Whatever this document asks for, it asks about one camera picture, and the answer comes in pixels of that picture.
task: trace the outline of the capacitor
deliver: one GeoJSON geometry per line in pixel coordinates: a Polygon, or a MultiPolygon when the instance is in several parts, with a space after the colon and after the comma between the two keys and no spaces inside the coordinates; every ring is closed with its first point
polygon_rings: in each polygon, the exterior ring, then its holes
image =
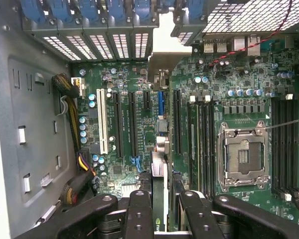
{"type": "Polygon", "coordinates": [[[113,85],[112,82],[108,82],[108,83],[106,84],[106,88],[108,88],[108,89],[113,88],[113,87],[114,87],[114,85],[113,85]]]}
{"type": "Polygon", "coordinates": [[[94,101],[90,101],[89,102],[89,107],[90,108],[94,108],[95,107],[95,102],[94,101]]]}
{"type": "Polygon", "coordinates": [[[112,69],[111,69],[111,74],[112,74],[112,75],[115,75],[116,73],[117,73],[117,70],[116,70],[115,68],[112,68],[112,69]]]}
{"type": "Polygon", "coordinates": [[[100,163],[100,164],[103,164],[104,162],[105,162],[105,158],[101,156],[101,157],[99,158],[99,163],[100,163]]]}
{"type": "Polygon", "coordinates": [[[106,98],[107,98],[108,100],[110,100],[110,99],[112,98],[112,94],[111,94],[111,93],[106,93],[106,98]]]}
{"type": "Polygon", "coordinates": [[[201,82],[201,78],[199,76],[195,77],[194,82],[199,84],[201,82]]]}
{"type": "Polygon", "coordinates": [[[79,118],[80,123],[85,123],[88,119],[85,116],[79,118]]]}
{"type": "Polygon", "coordinates": [[[205,84],[208,83],[208,77],[207,76],[202,77],[201,81],[202,81],[202,83],[205,83],[205,84]]]}
{"type": "Polygon", "coordinates": [[[105,170],[105,166],[104,165],[100,165],[99,170],[100,171],[104,171],[105,170]]]}
{"type": "Polygon", "coordinates": [[[98,157],[98,155],[94,154],[94,155],[92,156],[92,160],[93,160],[94,162],[99,161],[99,157],[98,157]]]}
{"type": "Polygon", "coordinates": [[[232,91],[232,90],[227,91],[226,96],[227,97],[233,97],[234,96],[234,91],[232,91]]]}
{"type": "Polygon", "coordinates": [[[80,124],[79,128],[80,128],[81,131],[84,131],[84,130],[88,129],[88,126],[87,126],[86,123],[83,123],[83,124],[80,124]]]}
{"type": "Polygon", "coordinates": [[[236,92],[235,92],[235,96],[237,96],[237,97],[241,97],[241,96],[243,96],[243,93],[244,93],[243,90],[236,90],[236,92]]]}
{"type": "Polygon", "coordinates": [[[81,136],[81,137],[86,137],[86,135],[87,135],[86,131],[81,131],[81,132],[80,132],[80,136],[81,136]]]}
{"type": "Polygon", "coordinates": [[[273,63],[273,64],[271,64],[271,68],[272,69],[277,69],[278,68],[278,63],[273,63]]]}
{"type": "Polygon", "coordinates": [[[275,93],[274,92],[268,92],[268,93],[266,93],[266,96],[268,98],[272,98],[272,97],[275,97],[275,93]]]}
{"type": "Polygon", "coordinates": [[[254,90],[254,96],[261,96],[261,90],[257,89],[257,90],[254,90]]]}
{"type": "Polygon", "coordinates": [[[87,139],[86,139],[86,137],[83,137],[83,138],[81,138],[81,143],[87,143],[87,139]]]}
{"type": "Polygon", "coordinates": [[[95,100],[96,100],[96,95],[94,95],[94,94],[90,94],[90,95],[89,95],[89,100],[90,100],[90,101],[95,101],[95,100]]]}
{"type": "Polygon", "coordinates": [[[251,96],[252,94],[252,90],[248,89],[248,90],[244,90],[244,96],[251,96]]]}

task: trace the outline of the yellow wire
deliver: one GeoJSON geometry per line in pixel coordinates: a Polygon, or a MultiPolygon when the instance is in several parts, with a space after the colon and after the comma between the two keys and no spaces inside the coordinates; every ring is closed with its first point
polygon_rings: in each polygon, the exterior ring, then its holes
{"type": "Polygon", "coordinates": [[[80,156],[79,156],[79,164],[80,164],[80,166],[81,166],[85,171],[88,171],[88,168],[84,165],[84,163],[82,162],[80,156]]]}

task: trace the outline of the metal mesh grille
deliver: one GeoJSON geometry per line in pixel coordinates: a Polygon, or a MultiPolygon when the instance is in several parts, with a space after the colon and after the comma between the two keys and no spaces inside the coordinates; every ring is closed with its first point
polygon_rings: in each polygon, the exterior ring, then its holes
{"type": "Polygon", "coordinates": [[[64,45],[56,36],[46,36],[43,38],[46,42],[51,44],[54,48],[60,51],[63,55],[68,57],[72,61],[81,60],[73,51],[71,51],[66,45],[64,45]]]}
{"type": "Polygon", "coordinates": [[[93,54],[91,49],[85,44],[80,36],[67,36],[67,38],[88,60],[97,59],[97,57],[93,54]]]}
{"type": "Polygon", "coordinates": [[[148,33],[137,33],[135,35],[135,56],[136,58],[145,58],[146,46],[148,44],[148,33]]]}
{"type": "Polygon", "coordinates": [[[90,38],[104,59],[113,59],[109,47],[102,35],[90,35],[90,38]]]}
{"type": "Polygon", "coordinates": [[[119,57],[120,58],[128,58],[129,52],[128,52],[128,45],[126,42],[126,35],[125,34],[113,35],[113,39],[114,39],[115,46],[118,51],[119,57]]]}
{"type": "MultiPolygon", "coordinates": [[[[220,4],[208,16],[206,33],[274,31],[285,18],[289,0],[250,0],[246,4],[220,4]]],[[[281,28],[285,30],[299,22],[299,0],[293,1],[290,15],[281,28]]]]}

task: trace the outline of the green circuit board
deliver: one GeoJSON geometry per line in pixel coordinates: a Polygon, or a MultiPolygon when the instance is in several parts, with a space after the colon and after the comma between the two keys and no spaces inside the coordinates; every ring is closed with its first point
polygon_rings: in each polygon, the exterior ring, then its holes
{"type": "MultiPolygon", "coordinates": [[[[232,57],[228,58],[230,64],[226,68],[216,70],[213,68],[197,67],[198,59],[203,59],[205,63],[212,62],[219,55],[206,54],[204,56],[192,56],[184,58],[172,73],[169,92],[166,92],[166,114],[170,116],[169,129],[173,128],[173,91],[180,91],[180,128],[181,128],[181,154],[176,153],[175,145],[172,145],[170,158],[173,161],[173,169],[182,173],[185,189],[193,188],[190,181],[193,177],[191,171],[196,170],[202,173],[200,165],[192,165],[196,168],[190,169],[190,150],[189,150],[189,132],[188,112],[195,114],[195,107],[189,106],[190,96],[210,96],[215,102],[214,105],[214,138],[221,123],[226,122],[230,128],[255,127],[258,121],[262,120],[266,125],[271,125],[271,99],[266,96],[267,92],[278,94],[281,88],[293,88],[299,90],[296,77],[291,79],[279,79],[277,74],[280,71],[292,71],[293,66],[299,62],[299,51],[290,49],[279,53],[264,51],[261,53],[261,63],[251,66],[246,58],[232,57]],[[278,63],[278,68],[273,69],[272,64],[278,63]],[[241,71],[248,70],[247,74],[241,74],[241,71]],[[207,83],[196,83],[195,77],[207,77],[207,83]],[[227,97],[229,90],[247,90],[252,92],[256,89],[262,91],[262,95],[255,97],[227,97]],[[252,106],[257,106],[257,110],[252,110],[252,106]],[[244,112],[238,112],[238,107],[243,106],[244,112]],[[224,113],[225,107],[235,107],[237,112],[230,111],[224,113]]],[[[80,63],[74,65],[74,77],[82,77],[85,81],[85,97],[78,99],[79,117],[87,117],[87,143],[82,144],[82,148],[88,148],[93,152],[93,145],[99,142],[98,119],[91,119],[88,96],[95,94],[97,89],[107,89],[107,84],[113,84],[111,89],[114,93],[120,93],[122,105],[122,139],[124,156],[118,158],[116,142],[109,142],[109,153],[103,155],[105,158],[105,168],[100,170],[95,167],[98,176],[101,178],[100,193],[111,193],[120,198],[124,192],[136,189],[138,175],[141,170],[150,170],[150,151],[154,150],[156,133],[156,117],[158,115],[158,97],[157,92],[150,88],[144,70],[147,69],[146,62],[121,62],[121,63],[80,63]],[[79,71],[84,69],[86,74],[80,76],[79,71]],[[131,160],[132,142],[130,131],[130,108],[129,92],[134,92],[136,96],[136,114],[137,114],[137,141],[138,152],[141,165],[137,167],[131,160]],[[144,92],[150,95],[150,110],[144,110],[144,92]]],[[[108,136],[116,135],[116,115],[113,99],[107,100],[107,122],[108,136]]],[[[174,137],[174,131],[171,130],[170,138],[174,137]]],[[[268,160],[271,171],[271,133],[269,132],[269,150],[268,160]]],[[[215,194],[223,193],[219,183],[215,181],[215,194]]],[[[270,182],[263,189],[257,186],[231,187],[227,192],[235,197],[248,201],[267,211],[279,216],[288,218],[295,223],[299,223],[299,212],[292,203],[284,202],[271,193],[270,182]]]]}

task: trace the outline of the pcie slot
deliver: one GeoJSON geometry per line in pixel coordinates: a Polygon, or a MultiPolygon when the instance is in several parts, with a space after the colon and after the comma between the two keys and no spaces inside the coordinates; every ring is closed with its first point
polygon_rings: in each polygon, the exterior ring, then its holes
{"type": "Polygon", "coordinates": [[[129,92],[129,105],[130,105],[130,131],[131,131],[131,144],[132,144],[132,157],[139,155],[138,149],[138,134],[136,124],[136,99],[135,92],[129,92]]]}
{"type": "Polygon", "coordinates": [[[173,91],[174,114],[174,145],[177,154],[182,154],[181,148],[181,118],[180,118],[180,90],[173,91]]]}
{"type": "Polygon", "coordinates": [[[158,115],[162,116],[165,113],[164,105],[165,105],[165,99],[164,99],[164,92],[159,91],[157,93],[158,96],[158,115]]]}
{"type": "Polygon", "coordinates": [[[144,100],[144,110],[150,110],[150,91],[144,91],[143,94],[144,100]]]}
{"type": "Polygon", "coordinates": [[[116,123],[116,152],[118,158],[124,157],[123,152],[123,123],[120,93],[113,93],[114,117],[116,123]]]}
{"type": "Polygon", "coordinates": [[[100,137],[100,153],[108,154],[109,143],[108,143],[108,121],[107,121],[107,110],[106,110],[106,97],[104,89],[96,90],[96,98],[98,104],[98,117],[99,117],[99,137],[100,137]]]}

